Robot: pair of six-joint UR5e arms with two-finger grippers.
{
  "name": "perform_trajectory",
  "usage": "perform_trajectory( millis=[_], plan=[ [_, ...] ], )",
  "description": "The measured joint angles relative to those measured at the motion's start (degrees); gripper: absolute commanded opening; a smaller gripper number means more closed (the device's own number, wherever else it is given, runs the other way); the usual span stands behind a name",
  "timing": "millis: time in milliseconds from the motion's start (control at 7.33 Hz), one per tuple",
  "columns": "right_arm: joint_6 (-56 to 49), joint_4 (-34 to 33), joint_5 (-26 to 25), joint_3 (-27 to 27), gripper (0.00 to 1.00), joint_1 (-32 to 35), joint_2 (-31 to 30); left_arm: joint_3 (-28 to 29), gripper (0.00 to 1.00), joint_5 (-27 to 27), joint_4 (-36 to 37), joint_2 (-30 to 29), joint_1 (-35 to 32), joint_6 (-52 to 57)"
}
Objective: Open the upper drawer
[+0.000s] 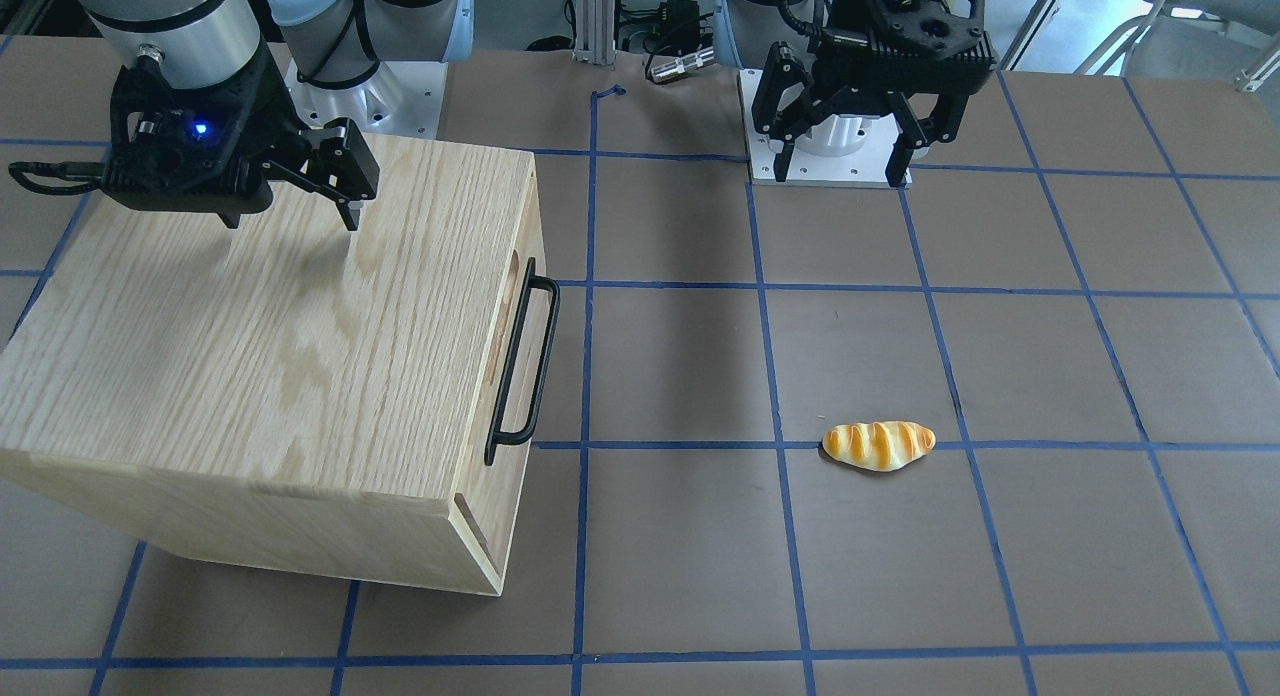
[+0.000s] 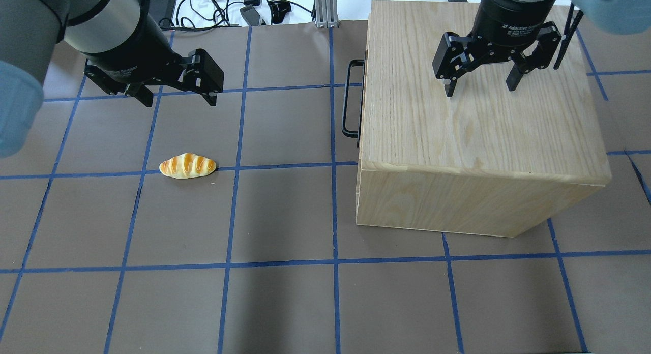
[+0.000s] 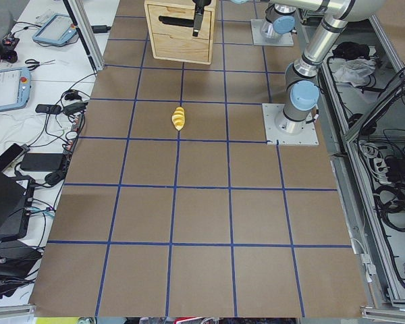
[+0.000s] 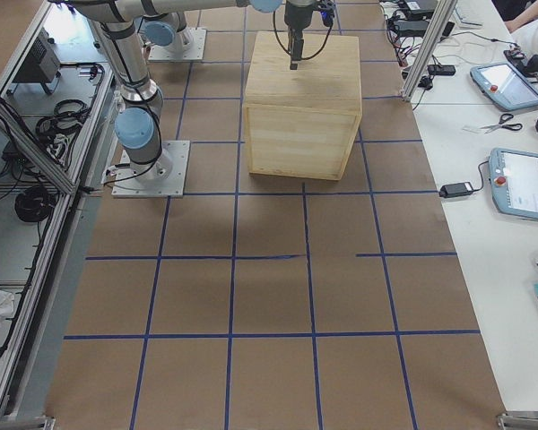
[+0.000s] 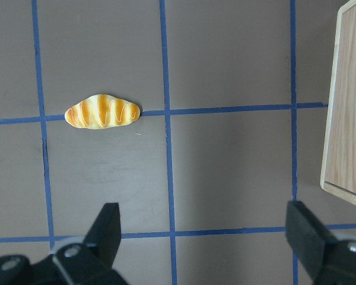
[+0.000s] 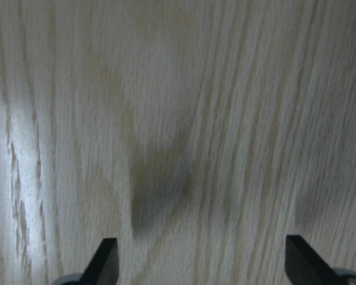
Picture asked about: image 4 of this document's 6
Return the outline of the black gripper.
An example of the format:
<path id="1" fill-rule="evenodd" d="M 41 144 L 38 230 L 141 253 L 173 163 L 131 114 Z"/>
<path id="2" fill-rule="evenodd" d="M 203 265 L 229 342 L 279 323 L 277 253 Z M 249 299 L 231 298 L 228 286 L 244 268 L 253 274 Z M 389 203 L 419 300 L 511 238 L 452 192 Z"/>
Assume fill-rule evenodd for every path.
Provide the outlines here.
<path id="1" fill-rule="evenodd" d="M 302 61 L 304 47 L 303 30 L 312 20 L 317 8 L 316 0 L 286 0 L 284 22 L 289 29 L 290 69 L 297 70 Z"/>

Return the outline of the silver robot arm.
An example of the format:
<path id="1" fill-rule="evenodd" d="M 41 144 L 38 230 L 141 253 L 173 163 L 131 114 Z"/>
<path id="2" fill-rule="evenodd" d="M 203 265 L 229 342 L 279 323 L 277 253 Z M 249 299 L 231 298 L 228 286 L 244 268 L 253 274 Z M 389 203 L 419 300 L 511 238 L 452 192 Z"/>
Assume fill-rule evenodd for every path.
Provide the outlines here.
<path id="1" fill-rule="evenodd" d="M 285 6 L 284 22 L 288 45 L 282 49 L 295 70 L 302 55 L 303 30 L 319 9 L 318 1 L 70 1 L 69 4 L 91 24 L 95 35 L 119 81 L 119 94 L 125 103 L 117 115 L 115 132 L 129 157 L 122 167 L 131 171 L 125 178 L 142 186 L 161 190 L 169 180 L 174 161 L 161 138 L 160 116 L 163 96 L 151 78 L 143 57 L 136 19 L 147 21 L 143 35 L 151 43 L 184 50 L 187 35 L 186 11 L 251 6 L 260 13 L 275 13 Z"/>
<path id="2" fill-rule="evenodd" d="M 251 5 L 260 13 L 272 13 L 275 22 L 275 11 L 282 1 L 187 1 L 185 4 L 158 6 L 155 1 L 142 1 L 143 19 L 141 24 L 144 42 L 161 47 L 186 47 L 192 43 L 186 36 L 187 21 L 185 11 L 198 9 L 215 9 L 236 5 Z M 288 47 L 286 51 L 295 58 L 301 58 L 303 49 L 303 30 L 312 20 L 313 13 L 321 8 L 318 1 L 286 1 L 284 22 L 288 29 Z"/>

